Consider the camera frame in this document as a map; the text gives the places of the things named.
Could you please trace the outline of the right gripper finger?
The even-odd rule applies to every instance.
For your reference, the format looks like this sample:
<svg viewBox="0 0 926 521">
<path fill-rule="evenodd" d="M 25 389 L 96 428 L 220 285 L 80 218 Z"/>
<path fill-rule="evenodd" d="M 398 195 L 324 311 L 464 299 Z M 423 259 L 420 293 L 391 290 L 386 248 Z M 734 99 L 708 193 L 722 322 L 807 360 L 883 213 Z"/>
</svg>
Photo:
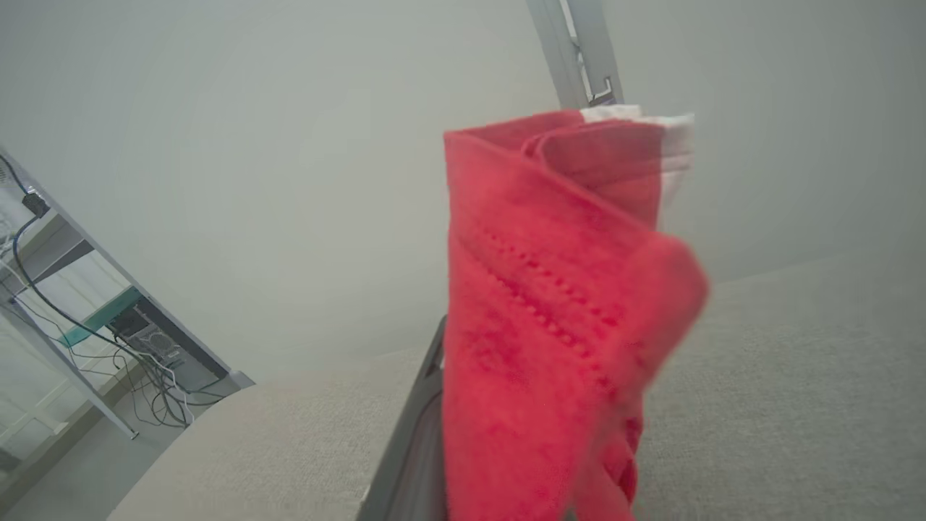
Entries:
<svg viewBox="0 0 926 521">
<path fill-rule="evenodd" d="M 446 521 L 442 431 L 446 317 L 412 382 L 358 521 Z"/>
</svg>

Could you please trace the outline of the red shorts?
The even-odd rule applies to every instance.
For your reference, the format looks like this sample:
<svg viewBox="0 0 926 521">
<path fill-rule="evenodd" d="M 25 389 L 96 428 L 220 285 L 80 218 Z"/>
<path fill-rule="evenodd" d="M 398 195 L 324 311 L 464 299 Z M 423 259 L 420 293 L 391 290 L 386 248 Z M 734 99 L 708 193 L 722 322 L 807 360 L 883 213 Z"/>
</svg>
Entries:
<svg viewBox="0 0 926 521">
<path fill-rule="evenodd" d="M 659 224 L 692 123 L 612 105 L 443 136 L 450 521 L 635 521 L 645 390 L 709 291 Z"/>
</svg>

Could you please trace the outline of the black computer tower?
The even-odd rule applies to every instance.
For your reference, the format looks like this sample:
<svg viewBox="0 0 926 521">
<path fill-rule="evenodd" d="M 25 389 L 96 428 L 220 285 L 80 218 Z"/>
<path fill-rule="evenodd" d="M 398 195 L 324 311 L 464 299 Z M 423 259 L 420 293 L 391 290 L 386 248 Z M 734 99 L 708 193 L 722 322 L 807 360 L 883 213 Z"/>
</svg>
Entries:
<svg viewBox="0 0 926 521">
<path fill-rule="evenodd" d="M 172 370 L 181 390 L 201 391 L 228 376 L 228 370 L 135 288 L 119 296 L 118 308 L 107 327 L 136 352 Z"/>
</svg>

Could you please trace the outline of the teal shelf strip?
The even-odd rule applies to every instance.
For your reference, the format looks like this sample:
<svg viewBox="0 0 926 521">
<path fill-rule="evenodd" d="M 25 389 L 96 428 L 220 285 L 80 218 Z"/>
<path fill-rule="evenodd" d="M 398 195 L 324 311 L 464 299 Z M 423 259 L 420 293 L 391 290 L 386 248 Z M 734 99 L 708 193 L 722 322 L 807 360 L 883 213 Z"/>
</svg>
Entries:
<svg viewBox="0 0 926 521">
<path fill-rule="evenodd" d="M 135 303 L 139 299 L 142 299 L 142 297 L 143 294 L 139 290 L 136 290 L 135 287 L 126 288 L 113 297 L 113 299 L 103 304 L 102 307 L 99 307 L 98 310 L 90 313 L 90 315 L 83 320 L 83 326 L 76 326 L 75 324 L 75 326 L 67 330 L 63 336 L 59 337 L 59 340 L 65 347 L 78 345 L 80 342 L 89 339 L 90 332 L 87 329 L 92 330 L 93 333 L 105 329 L 120 313 L 122 313 L 122 311 L 135 306 Z"/>
</svg>

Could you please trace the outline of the grey metal table leg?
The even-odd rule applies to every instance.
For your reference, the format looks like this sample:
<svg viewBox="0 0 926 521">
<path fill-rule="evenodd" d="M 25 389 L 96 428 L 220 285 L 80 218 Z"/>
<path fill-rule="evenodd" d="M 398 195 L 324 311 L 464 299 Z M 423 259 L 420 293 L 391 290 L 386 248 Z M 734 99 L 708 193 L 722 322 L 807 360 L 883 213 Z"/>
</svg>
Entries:
<svg viewBox="0 0 926 521">
<path fill-rule="evenodd" d="M 33 318 L 28 315 L 20 315 L 20 311 L 20 306 L 15 302 L 13 302 L 12 305 L 0 303 L 0 315 L 2 315 L 4 319 L 11 321 L 14 330 L 19 332 L 23 339 L 25 339 L 27 343 L 29 343 L 30 346 L 53 367 L 53 369 L 65 376 L 72 384 L 73 388 L 78 389 L 92 406 L 99 412 L 102 412 L 103 416 L 109 419 L 109 421 L 130 439 L 130 441 L 134 441 L 137 436 L 139 436 L 139 433 L 109 406 L 93 384 L 86 379 L 82 372 L 80 372 L 80 369 L 74 363 L 70 362 L 69 356 L 66 356 L 62 350 L 55 347 L 53 339 L 46 336 L 46 333 L 37 326 Z"/>
</svg>

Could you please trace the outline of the grey slanted frame leg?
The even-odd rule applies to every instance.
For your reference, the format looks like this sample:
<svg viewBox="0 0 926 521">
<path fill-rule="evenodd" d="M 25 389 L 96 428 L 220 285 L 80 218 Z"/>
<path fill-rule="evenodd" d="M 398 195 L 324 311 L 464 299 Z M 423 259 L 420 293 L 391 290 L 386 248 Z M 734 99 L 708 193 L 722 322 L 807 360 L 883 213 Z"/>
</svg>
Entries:
<svg viewBox="0 0 926 521">
<path fill-rule="evenodd" d="M 148 290 L 143 288 L 135 277 L 130 276 L 128 271 L 123 269 L 109 255 L 109 252 L 106 252 L 99 245 L 95 238 L 92 238 L 66 211 L 63 211 L 63 208 L 50 195 L 47 195 L 40 185 L 33 182 L 26 169 L 19 162 L 16 162 L 2 145 L 0 145 L 0 163 L 3 164 L 4 171 L 9 172 L 13 179 L 14 187 L 10 190 L 14 195 L 24 195 L 20 188 L 20 184 L 23 184 L 23 187 L 26 187 L 27 190 L 36 191 L 50 205 L 49 212 L 39 218 L 37 230 L 30 233 L 25 243 L 25 254 L 21 257 L 21 260 L 27 274 L 32 274 L 30 269 L 35 268 L 38 276 L 41 279 L 46 279 L 70 264 L 76 263 L 76 260 L 79 260 L 80 257 L 94 250 L 102 258 L 105 258 L 107 263 L 120 273 L 120 276 L 129 281 L 136 290 L 139 290 L 143 297 L 158 309 L 166 320 L 173 324 L 176 330 L 181 331 L 192 340 L 192 343 L 195 343 L 195 346 L 201 352 L 200 363 L 206 368 L 225 373 L 239 389 L 247 389 L 255 385 L 255 382 L 241 370 L 229 368 L 228 364 L 223 362 L 212 350 L 208 349 L 192 331 L 162 306 Z"/>
</svg>

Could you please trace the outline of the grey metal partition post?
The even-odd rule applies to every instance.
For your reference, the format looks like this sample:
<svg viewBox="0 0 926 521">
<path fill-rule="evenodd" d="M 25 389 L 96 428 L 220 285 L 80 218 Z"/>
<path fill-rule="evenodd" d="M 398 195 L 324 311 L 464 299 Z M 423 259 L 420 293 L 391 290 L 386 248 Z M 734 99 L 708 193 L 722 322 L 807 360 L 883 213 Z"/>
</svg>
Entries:
<svg viewBox="0 0 926 521">
<path fill-rule="evenodd" d="M 586 108 L 577 37 L 570 33 L 568 7 L 562 0 L 526 0 L 540 39 L 543 57 L 563 109 Z"/>
<path fill-rule="evenodd" d="M 564 0 L 572 20 L 570 37 L 590 106 L 623 103 L 614 46 L 604 16 L 603 0 Z"/>
</svg>

